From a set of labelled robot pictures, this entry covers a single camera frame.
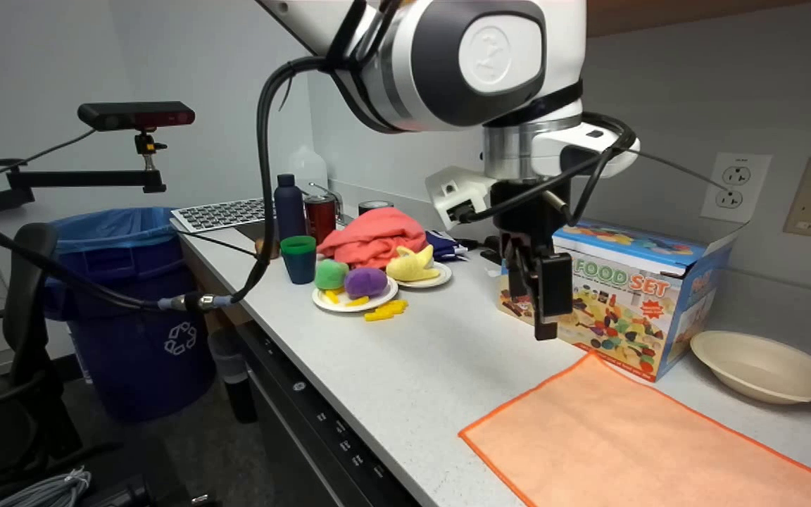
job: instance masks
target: toy box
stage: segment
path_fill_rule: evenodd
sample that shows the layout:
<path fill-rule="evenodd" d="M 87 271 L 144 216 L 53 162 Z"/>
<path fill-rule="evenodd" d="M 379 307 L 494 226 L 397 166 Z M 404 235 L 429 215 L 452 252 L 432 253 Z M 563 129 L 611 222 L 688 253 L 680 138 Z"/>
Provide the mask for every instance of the toy box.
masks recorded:
<path fill-rule="evenodd" d="M 576 311 L 559 318 L 559 339 L 657 381 L 704 328 L 732 236 L 688 242 L 587 222 L 555 231 L 553 246 L 576 266 Z M 498 301 L 532 318 L 531 304 Z"/>

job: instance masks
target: white plate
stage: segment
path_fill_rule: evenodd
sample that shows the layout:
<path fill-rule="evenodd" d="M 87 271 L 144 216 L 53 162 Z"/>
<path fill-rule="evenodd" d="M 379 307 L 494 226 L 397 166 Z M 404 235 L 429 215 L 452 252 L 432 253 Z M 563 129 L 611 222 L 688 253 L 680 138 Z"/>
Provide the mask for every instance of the white plate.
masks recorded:
<path fill-rule="evenodd" d="M 393 301 L 397 293 L 401 293 L 401 284 L 397 284 L 393 277 L 386 277 L 386 290 L 383 290 L 379 300 L 370 300 L 370 301 L 362 304 L 362 307 L 345 304 L 345 301 L 346 301 L 346 293 L 341 293 L 341 304 L 332 304 L 329 300 L 325 300 L 321 290 L 314 290 L 314 304 L 321 307 L 321 311 L 328 311 L 328 312 L 367 312 L 367 311 L 374 311 L 374 307 Z"/>
<path fill-rule="evenodd" d="M 731 388 L 764 404 L 811 404 L 811 355 L 745 333 L 707 329 L 691 342 Z"/>
<path fill-rule="evenodd" d="M 425 288 L 439 288 L 453 278 L 453 271 L 442 263 L 435 263 L 435 271 L 439 273 L 438 278 L 422 278 L 422 281 L 401 281 L 407 290 L 425 290 Z"/>

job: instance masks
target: bottle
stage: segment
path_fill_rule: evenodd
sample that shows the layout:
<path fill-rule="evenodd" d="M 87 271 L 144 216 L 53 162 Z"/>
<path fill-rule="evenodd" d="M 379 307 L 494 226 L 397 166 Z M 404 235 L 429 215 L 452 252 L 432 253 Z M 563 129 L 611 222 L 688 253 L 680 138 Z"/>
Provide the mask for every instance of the bottle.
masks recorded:
<path fill-rule="evenodd" d="M 280 239 L 305 235 L 303 188 L 294 174 L 276 174 L 273 209 Z"/>

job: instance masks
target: blue recycling bin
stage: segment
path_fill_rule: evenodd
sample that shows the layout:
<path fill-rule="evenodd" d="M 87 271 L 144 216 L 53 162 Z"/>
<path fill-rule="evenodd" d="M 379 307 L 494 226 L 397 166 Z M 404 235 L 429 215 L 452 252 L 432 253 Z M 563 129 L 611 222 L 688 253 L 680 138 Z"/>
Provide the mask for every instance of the blue recycling bin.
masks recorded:
<path fill-rule="evenodd" d="M 113 209 L 53 222 L 58 259 L 135 300 L 196 290 L 169 209 Z M 151 422 L 210 393 L 214 362 L 203 315 L 125 311 L 66 281 L 46 284 L 49 318 L 69 321 L 83 370 L 111 416 Z"/>

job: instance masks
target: white countertop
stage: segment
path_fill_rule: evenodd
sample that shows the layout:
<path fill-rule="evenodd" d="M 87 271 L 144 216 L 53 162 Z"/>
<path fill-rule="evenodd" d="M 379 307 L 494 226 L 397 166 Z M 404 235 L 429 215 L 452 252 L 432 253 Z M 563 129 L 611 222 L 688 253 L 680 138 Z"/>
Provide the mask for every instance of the white countertop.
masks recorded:
<path fill-rule="evenodd" d="M 218 231 L 214 239 L 248 249 L 238 231 Z M 211 242 L 189 236 L 189 246 L 228 288 L 241 288 L 253 266 Z M 452 267 L 448 288 L 404 293 L 410 311 L 379 325 L 318 311 L 314 288 L 290 284 L 282 263 L 269 267 L 245 307 L 418 501 L 522 504 L 459 431 L 566 370 L 581 352 L 563 342 L 535 342 L 527 325 L 498 312 L 491 263 Z M 691 355 L 657 385 L 811 464 L 811 405 L 748 404 Z"/>

